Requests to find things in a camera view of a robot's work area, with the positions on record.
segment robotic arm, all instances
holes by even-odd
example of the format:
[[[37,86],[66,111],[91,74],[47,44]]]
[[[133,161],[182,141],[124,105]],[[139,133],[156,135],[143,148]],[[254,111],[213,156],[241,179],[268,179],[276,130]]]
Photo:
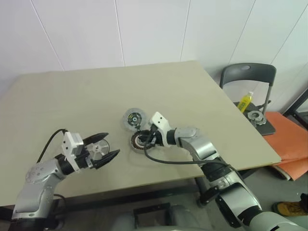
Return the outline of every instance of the robotic arm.
[[[150,132],[141,131],[140,140],[145,141],[146,156],[149,146],[169,147],[177,145],[189,151],[209,181],[210,189],[201,195],[200,204],[216,200],[220,211],[229,224],[243,226],[248,231],[304,231],[288,219],[273,213],[263,212],[261,206],[237,171],[226,164],[212,142],[197,128],[172,129],[159,113],[150,120]]]
[[[107,135],[98,133],[82,140],[78,133],[66,132],[62,143],[64,154],[37,163],[27,172],[9,231],[42,231],[56,185],[67,175],[80,172],[82,168],[98,169],[104,166],[120,152],[109,152],[109,144],[104,140]]]

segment white wall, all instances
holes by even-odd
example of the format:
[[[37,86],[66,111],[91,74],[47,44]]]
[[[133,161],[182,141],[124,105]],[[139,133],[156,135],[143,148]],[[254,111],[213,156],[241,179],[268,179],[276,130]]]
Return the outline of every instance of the white wall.
[[[269,110],[308,86],[308,0],[0,1],[0,94],[23,73],[198,60],[219,82],[239,62],[277,68]],[[224,88],[233,100],[267,87]]]

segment yellow shoe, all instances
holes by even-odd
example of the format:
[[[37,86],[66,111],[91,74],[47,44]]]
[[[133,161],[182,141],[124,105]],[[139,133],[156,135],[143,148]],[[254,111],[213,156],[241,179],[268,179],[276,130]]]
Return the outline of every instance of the yellow shoe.
[[[286,217],[306,216],[305,210],[300,206],[299,202],[277,202],[272,205],[272,211]]]

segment floor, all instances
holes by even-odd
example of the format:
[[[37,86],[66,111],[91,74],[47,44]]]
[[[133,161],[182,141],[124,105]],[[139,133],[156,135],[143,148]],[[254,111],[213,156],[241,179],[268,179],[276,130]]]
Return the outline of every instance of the floor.
[[[261,168],[253,175],[249,176],[246,184],[259,199],[264,211],[270,211],[272,203],[277,201],[298,201],[301,193],[308,193],[308,174],[306,173],[296,181],[285,181],[279,178],[276,172],[269,168]],[[200,226],[209,231],[233,231],[225,221],[217,208],[215,202],[209,203],[206,208],[199,208],[196,205],[198,194],[187,193],[175,195],[158,200],[117,205],[108,208],[86,210],[69,213],[66,215],[65,225],[61,231],[107,231],[118,214],[132,211],[132,209],[156,205],[161,203],[171,203],[172,205],[184,205],[197,218]],[[140,217],[141,223],[145,226],[162,225],[162,214],[159,212],[150,213]],[[294,222],[308,226],[308,217],[293,218]],[[8,229],[7,223],[0,223],[0,231]]]

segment round metal part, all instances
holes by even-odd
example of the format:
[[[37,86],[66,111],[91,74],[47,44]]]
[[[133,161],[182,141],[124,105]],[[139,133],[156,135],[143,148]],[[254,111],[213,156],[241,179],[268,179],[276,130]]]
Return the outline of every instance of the round metal part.
[[[100,160],[104,155],[110,151],[109,143],[106,140],[98,141],[97,143],[91,143],[87,146],[87,150],[90,153],[93,160]]]
[[[132,135],[132,137],[130,138],[130,145],[132,147],[132,149],[137,152],[137,153],[143,153],[144,152],[144,145],[145,142],[141,141],[139,139],[139,135],[140,132],[135,132],[134,135]],[[148,146],[146,147],[147,150],[149,150],[152,146],[150,144],[148,144]]]
[[[257,125],[262,125],[266,123],[266,118],[260,111],[251,111],[247,113],[247,117],[250,122],[253,122]]]
[[[139,108],[130,108],[123,115],[123,123],[131,131],[138,131],[146,124],[146,114]]]

